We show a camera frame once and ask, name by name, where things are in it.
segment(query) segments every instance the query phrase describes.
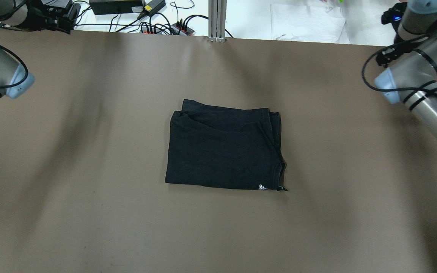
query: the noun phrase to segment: black t-shirt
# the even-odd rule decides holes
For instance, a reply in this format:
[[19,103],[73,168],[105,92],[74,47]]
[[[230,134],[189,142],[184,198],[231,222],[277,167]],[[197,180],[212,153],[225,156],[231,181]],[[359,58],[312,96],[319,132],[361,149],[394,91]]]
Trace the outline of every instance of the black t-shirt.
[[184,100],[170,125],[166,183],[282,190],[279,113]]

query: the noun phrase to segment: power cord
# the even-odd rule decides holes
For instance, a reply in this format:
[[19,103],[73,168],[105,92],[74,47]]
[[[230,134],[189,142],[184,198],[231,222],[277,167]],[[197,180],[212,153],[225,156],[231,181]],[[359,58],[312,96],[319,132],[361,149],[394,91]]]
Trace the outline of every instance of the power cord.
[[189,1],[192,3],[192,6],[191,6],[191,7],[178,7],[178,6],[176,5],[176,2],[175,2],[175,1],[171,2],[171,3],[170,3],[170,6],[172,6],[172,7],[174,7],[174,8],[177,8],[177,9],[184,9],[184,10],[194,8],[194,7],[195,7],[195,2],[193,2],[192,0],[189,0]]
[[161,15],[161,16],[166,20],[166,22],[168,23],[168,26],[171,27],[171,24],[170,24],[170,21],[168,20],[168,18],[166,18],[166,16],[164,16],[161,12],[156,12],[155,14],[151,15],[151,17],[149,17],[149,24],[151,24],[151,19],[152,19],[153,16],[155,16],[156,14]]
[[116,32],[121,32],[125,29],[127,29],[128,27],[132,26],[134,23],[136,23],[137,21],[141,20],[142,18],[144,18],[146,16],[146,13],[144,11],[142,11],[136,20],[132,21],[131,23],[129,23],[128,25],[124,25],[124,27],[120,28],[119,30],[117,30]]
[[82,21],[82,18],[83,18],[83,15],[85,14],[85,12],[91,10],[92,7],[90,6],[89,3],[85,2],[85,1],[78,0],[78,1],[75,1],[74,3],[77,3],[77,2],[82,2],[82,3],[85,3],[85,4],[89,5],[85,10],[82,11],[81,14],[79,14],[77,17],[75,17],[73,20],[70,21],[70,22],[73,22],[73,21],[77,20],[78,18],[80,18],[80,20],[77,22],[77,24],[79,24],[80,21]]
[[116,21],[116,23],[118,23],[118,22],[119,22],[119,19],[121,19],[121,16],[122,16],[122,15],[123,15],[123,14],[116,14],[116,16],[114,16],[114,17],[111,19],[111,25],[109,26],[109,32],[111,32],[112,23],[113,23],[114,19],[115,19],[116,17],[119,16],[118,20]]
[[[184,26],[185,26],[185,29],[188,29],[188,24],[189,24],[190,20],[193,19],[193,18],[195,18],[195,17],[200,17],[200,18],[203,18],[203,19],[207,19],[207,20],[208,20],[208,17],[206,17],[205,15],[200,15],[200,14],[193,14],[193,15],[190,15],[190,16],[188,16],[187,18],[185,18],[185,20],[183,21]],[[227,34],[229,34],[229,36],[230,36],[231,38],[234,38],[234,36],[232,36],[232,34],[230,34],[230,32],[229,32],[227,29],[225,29],[225,32],[226,32]]]

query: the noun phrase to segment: black cable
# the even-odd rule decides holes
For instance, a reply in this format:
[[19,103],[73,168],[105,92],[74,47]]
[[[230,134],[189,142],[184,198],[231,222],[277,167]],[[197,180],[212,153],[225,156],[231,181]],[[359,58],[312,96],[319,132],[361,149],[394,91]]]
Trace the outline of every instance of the black cable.
[[[419,88],[425,88],[426,86],[432,85],[433,83],[437,83],[436,80],[432,80],[432,81],[428,81],[427,83],[421,85]],[[414,94],[416,94],[417,91],[413,91],[411,93],[409,93],[409,95],[407,95],[403,100],[402,103],[405,104]]]
[[151,24],[151,19],[152,19],[153,16],[155,16],[156,14],[161,15],[161,16],[166,20],[166,22],[168,23],[168,25],[171,26],[170,21],[168,20],[168,18],[166,18],[166,16],[164,16],[161,12],[156,12],[155,14],[151,15],[151,17],[149,17],[149,23],[150,23],[150,24]]
[[[193,14],[193,15],[190,15],[190,16],[188,16],[187,18],[185,18],[185,20],[183,21],[183,23],[185,24],[185,29],[188,28],[188,24],[189,24],[190,20],[193,19],[193,18],[195,18],[195,17],[200,17],[200,18],[203,18],[203,19],[207,19],[207,20],[208,20],[208,17],[206,17],[205,15],[200,15],[200,14]],[[232,34],[230,34],[230,32],[229,32],[227,29],[225,29],[225,32],[226,32],[227,34],[229,34],[229,36],[230,36],[231,38],[234,38],[234,37],[232,36]]]
[[146,33],[151,33],[151,28],[152,28],[152,25],[151,24],[148,24],[147,22],[142,22],[142,24],[144,24],[144,26],[146,26]]
[[143,31],[143,28],[144,27],[146,27],[146,31],[148,31],[148,29],[149,29],[149,27],[151,26],[149,23],[147,23],[147,22],[141,22],[141,23],[139,23],[139,31],[141,32],[141,33],[144,33],[144,31]]
[[141,27],[143,26],[143,23],[139,23],[139,24],[137,24],[137,25],[132,25],[133,27],[139,27],[138,29],[135,29],[135,30],[130,30],[130,31],[128,31],[127,33],[131,33],[131,32],[134,32],[134,31],[141,31]]
[[178,14],[178,9],[179,9],[179,7],[176,6],[176,2],[171,2],[170,5],[171,5],[172,3],[175,3],[175,8],[176,8],[176,26],[177,26],[177,29],[178,29],[178,34],[177,34],[177,35],[180,35],[181,26],[178,27],[178,22],[180,21],[180,15]]
[[160,32],[164,32],[167,35],[173,35],[173,33],[174,33],[174,29],[172,29],[171,27],[167,27],[166,25],[163,25],[163,24],[154,24],[154,25],[157,26],[158,29],[160,30],[160,31],[156,32],[155,34],[158,34]]
[[191,7],[178,7],[178,6],[176,5],[176,2],[175,2],[175,1],[171,2],[171,3],[170,3],[170,6],[172,6],[172,7],[174,7],[174,8],[177,8],[177,9],[184,9],[184,10],[191,9],[191,8],[195,7],[195,2],[193,2],[192,0],[189,0],[189,1],[193,4]]
[[73,3],[84,3],[84,4],[87,4],[87,5],[90,5],[89,2],[82,1],[82,0],[77,0],[77,1],[74,1]]
[[[110,25],[110,24],[78,24],[78,25],[74,25],[74,26],[79,27],[79,26],[108,26],[108,25]],[[126,26],[126,27],[139,26],[139,25],[131,25],[131,24],[128,24],[128,25],[125,25],[125,24],[112,24],[112,25],[113,26]]]
[[83,12],[82,12],[80,15],[78,15],[77,17],[75,17],[75,19],[71,20],[70,22],[75,21],[75,20],[77,20],[78,18],[80,18],[80,20],[76,23],[76,24],[79,24],[80,21],[82,21],[82,18],[83,18],[83,15],[85,14],[85,12],[88,11],[88,10],[91,10],[91,9],[92,9],[92,7],[88,7],[88,8],[86,8],[85,10],[83,10]]
[[127,29],[128,27],[132,26],[135,22],[141,20],[142,18],[144,18],[144,16],[146,16],[146,13],[144,11],[142,11],[138,16],[137,19],[132,21],[131,23],[129,23],[128,25],[124,25],[124,27],[120,28],[119,30],[115,31],[115,32],[120,32],[124,29]]
[[232,36],[232,34],[230,34],[230,32],[229,32],[227,29],[225,29],[225,32],[226,32],[227,34],[229,34],[230,38],[234,38],[234,37]]
[[189,22],[192,18],[195,18],[195,17],[200,17],[200,18],[203,18],[203,19],[207,19],[207,20],[208,20],[208,17],[206,17],[205,15],[193,14],[193,15],[190,15],[190,16],[188,16],[187,18],[185,18],[185,20],[183,21],[183,23],[185,24],[185,26],[188,26],[188,22]]
[[367,86],[368,86],[369,88],[371,88],[372,90],[379,91],[379,92],[393,92],[393,91],[422,91],[422,92],[425,92],[425,93],[426,93],[425,97],[428,97],[428,96],[431,96],[431,95],[437,97],[437,93],[435,93],[435,92],[437,92],[437,90],[436,90],[436,91],[433,91],[433,90],[430,90],[430,89],[420,88],[420,87],[392,88],[392,89],[381,89],[381,88],[376,88],[376,87],[374,87],[373,85],[371,85],[371,84],[366,80],[366,77],[365,77],[366,66],[367,66],[367,65],[369,64],[369,62],[370,62],[374,57],[376,57],[379,53],[383,52],[384,50],[388,50],[388,49],[395,48],[395,47],[397,47],[397,46],[399,46],[399,45],[402,45],[402,44],[411,43],[411,42],[415,42],[415,41],[417,41],[417,40],[424,39],[424,38],[426,38],[426,37],[427,37],[427,35],[423,35],[423,36],[421,36],[421,37],[419,37],[419,38],[414,38],[414,39],[411,39],[411,40],[407,40],[407,41],[402,41],[402,42],[396,43],[396,44],[394,44],[394,45],[389,45],[389,46],[387,46],[387,47],[384,47],[384,48],[378,50],[378,51],[375,52],[374,54],[372,54],[372,55],[371,55],[371,56],[370,56],[370,57],[365,61],[364,65],[363,65],[363,67],[362,67],[362,80],[364,81],[365,85],[367,85]]
[[109,25],[109,32],[111,32],[112,22],[113,22],[114,19],[116,19],[118,16],[119,16],[119,14],[116,14],[116,16],[112,17],[112,19],[111,19],[111,24]]

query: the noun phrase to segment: brown table surface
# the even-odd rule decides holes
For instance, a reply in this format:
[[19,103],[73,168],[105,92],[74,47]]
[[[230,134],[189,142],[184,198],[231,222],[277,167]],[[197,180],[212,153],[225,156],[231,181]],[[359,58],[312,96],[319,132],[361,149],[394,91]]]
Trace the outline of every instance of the brown table surface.
[[[437,272],[437,140],[376,47],[0,30],[0,272]],[[373,78],[381,71],[372,65]],[[288,192],[164,183],[183,99],[281,113]]]

